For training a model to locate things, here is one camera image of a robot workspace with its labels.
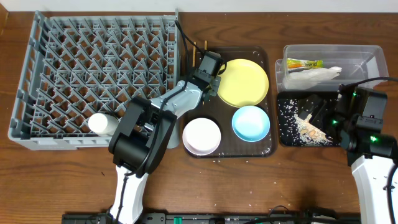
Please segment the white tissue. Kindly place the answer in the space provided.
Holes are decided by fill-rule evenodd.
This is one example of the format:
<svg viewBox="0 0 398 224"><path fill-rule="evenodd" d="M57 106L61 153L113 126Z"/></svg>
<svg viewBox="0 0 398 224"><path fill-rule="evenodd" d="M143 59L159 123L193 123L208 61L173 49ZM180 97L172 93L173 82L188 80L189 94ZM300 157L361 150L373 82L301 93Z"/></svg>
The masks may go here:
<svg viewBox="0 0 398 224"><path fill-rule="evenodd" d="M306 90L320 82L329 81L340 75L341 67L311 68L301 72L290 72L282 80L286 90Z"/></svg>

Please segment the green snack wrapper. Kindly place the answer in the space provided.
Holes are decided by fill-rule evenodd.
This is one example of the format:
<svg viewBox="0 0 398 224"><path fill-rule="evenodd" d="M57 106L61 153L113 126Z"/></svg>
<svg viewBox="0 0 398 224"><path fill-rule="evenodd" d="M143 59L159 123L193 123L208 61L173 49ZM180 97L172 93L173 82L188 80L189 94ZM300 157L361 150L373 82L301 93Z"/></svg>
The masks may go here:
<svg viewBox="0 0 398 224"><path fill-rule="evenodd" d="M299 68L323 68L323 60L304 60L304 59L287 59L287 68L289 70L295 70Z"/></svg>

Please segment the light blue bowl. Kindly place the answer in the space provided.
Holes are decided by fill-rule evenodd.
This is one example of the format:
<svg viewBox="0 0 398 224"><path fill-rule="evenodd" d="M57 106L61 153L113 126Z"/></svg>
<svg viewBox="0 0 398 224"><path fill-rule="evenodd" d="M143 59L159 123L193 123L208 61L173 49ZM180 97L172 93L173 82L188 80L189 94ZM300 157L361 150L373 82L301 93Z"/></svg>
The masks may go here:
<svg viewBox="0 0 398 224"><path fill-rule="evenodd" d="M232 130L238 138L246 142L258 142L271 130L271 121L267 113L257 106L243 106L231 120Z"/></svg>

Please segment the white cup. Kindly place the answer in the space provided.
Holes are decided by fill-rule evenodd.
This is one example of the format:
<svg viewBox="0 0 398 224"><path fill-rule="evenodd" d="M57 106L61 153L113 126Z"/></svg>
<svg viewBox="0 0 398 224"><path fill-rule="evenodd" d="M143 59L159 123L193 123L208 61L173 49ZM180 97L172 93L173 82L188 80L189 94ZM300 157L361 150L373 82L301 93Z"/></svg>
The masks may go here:
<svg viewBox="0 0 398 224"><path fill-rule="evenodd" d="M95 113L88 119L88 127L99 136L112 136L118 124L117 118L103 113Z"/></svg>

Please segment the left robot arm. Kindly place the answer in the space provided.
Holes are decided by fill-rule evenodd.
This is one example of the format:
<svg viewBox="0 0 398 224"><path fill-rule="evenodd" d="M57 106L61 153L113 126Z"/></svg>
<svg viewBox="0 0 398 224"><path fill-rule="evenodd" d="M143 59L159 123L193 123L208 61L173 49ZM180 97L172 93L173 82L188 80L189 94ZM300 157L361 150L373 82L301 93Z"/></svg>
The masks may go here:
<svg viewBox="0 0 398 224"><path fill-rule="evenodd" d="M108 223L137 222L148 176L160 164L177 120L216 95L219 75L225 69L220 54L206 51L200 66L172 90L150 100L137 96L129 102L108 147L118 176Z"/></svg>

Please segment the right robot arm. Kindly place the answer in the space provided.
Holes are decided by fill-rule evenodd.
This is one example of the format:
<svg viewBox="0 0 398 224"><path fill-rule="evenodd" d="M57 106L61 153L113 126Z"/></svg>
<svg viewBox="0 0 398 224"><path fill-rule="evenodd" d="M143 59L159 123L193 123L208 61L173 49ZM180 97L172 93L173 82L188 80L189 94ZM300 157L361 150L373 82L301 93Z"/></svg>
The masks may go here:
<svg viewBox="0 0 398 224"><path fill-rule="evenodd" d="M397 139L382 134L387 95L341 86L329 101L312 94L298 102L298 117L347 152L362 223L397 223Z"/></svg>

